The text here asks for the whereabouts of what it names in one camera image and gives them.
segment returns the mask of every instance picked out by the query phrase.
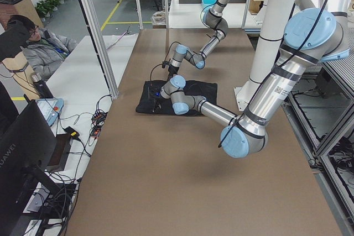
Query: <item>black mat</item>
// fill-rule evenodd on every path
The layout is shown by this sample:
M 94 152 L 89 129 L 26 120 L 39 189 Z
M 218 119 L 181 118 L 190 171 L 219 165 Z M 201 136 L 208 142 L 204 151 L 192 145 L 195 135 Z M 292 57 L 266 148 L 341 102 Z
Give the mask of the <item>black mat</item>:
M 157 99 L 153 97 L 155 92 L 158 92 L 162 86 L 166 84 L 164 80 L 146 81 L 143 88 L 143 93 L 140 98 L 139 105 L 136 107 L 137 113 L 148 114 L 169 114 L 175 115 L 172 109 L 171 99 L 160 102 L 161 108 L 156 108 Z M 212 104 L 216 104 L 217 84 L 206 83 L 196 80 L 187 80 L 184 87 L 184 93 L 189 96 L 204 96 Z M 200 112 L 189 110 L 184 116 L 201 116 Z

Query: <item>brown table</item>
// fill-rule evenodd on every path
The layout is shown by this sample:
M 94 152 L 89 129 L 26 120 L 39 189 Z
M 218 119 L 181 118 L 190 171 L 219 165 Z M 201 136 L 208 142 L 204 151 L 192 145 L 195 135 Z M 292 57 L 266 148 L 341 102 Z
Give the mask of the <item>brown table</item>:
M 208 117 L 138 114 L 143 83 L 172 41 L 198 51 L 207 29 L 143 30 L 84 175 L 67 235 L 341 235 L 280 109 L 260 153 L 233 159 L 218 149 L 222 126 Z M 186 80 L 218 83 L 217 103 L 236 111 L 234 86 L 254 51 L 230 30 L 203 70 L 184 62 Z M 164 79 L 167 70 L 153 72 Z

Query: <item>computer monitor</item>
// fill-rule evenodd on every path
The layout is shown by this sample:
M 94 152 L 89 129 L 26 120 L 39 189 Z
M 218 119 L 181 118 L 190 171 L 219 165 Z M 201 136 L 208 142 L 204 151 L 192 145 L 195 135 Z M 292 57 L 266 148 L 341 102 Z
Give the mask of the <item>computer monitor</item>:
M 0 139 L 1 235 L 11 234 L 39 181 L 60 191 L 44 173 L 55 146 L 50 127 L 31 101 Z

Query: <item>black adapter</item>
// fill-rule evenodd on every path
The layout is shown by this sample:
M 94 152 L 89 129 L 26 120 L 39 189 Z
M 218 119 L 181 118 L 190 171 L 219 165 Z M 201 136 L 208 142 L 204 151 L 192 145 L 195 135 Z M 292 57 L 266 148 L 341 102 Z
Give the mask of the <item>black adapter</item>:
M 74 128 L 72 128 L 72 127 L 64 128 L 64 131 L 66 131 L 67 133 L 69 133 L 73 139 L 78 139 L 79 136 L 80 136 L 80 134 L 78 133 L 78 131 L 76 131 L 76 130 L 75 130 Z

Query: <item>gray jacket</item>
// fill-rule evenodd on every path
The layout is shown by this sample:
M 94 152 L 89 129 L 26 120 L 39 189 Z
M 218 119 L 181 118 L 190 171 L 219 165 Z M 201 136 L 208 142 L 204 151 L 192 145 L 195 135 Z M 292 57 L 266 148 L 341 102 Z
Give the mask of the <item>gray jacket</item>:
M 57 35 L 50 30 L 39 28 L 38 31 L 42 38 L 67 54 L 71 53 L 77 46 L 75 40 Z M 53 46 L 36 44 L 35 42 L 29 41 L 27 41 L 27 44 L 28 46 L 26 48 L 22 48 L 24 56 L 27 58 L 33 70 L 39 73 L 43 80 L 48 80 L 65 59 Z

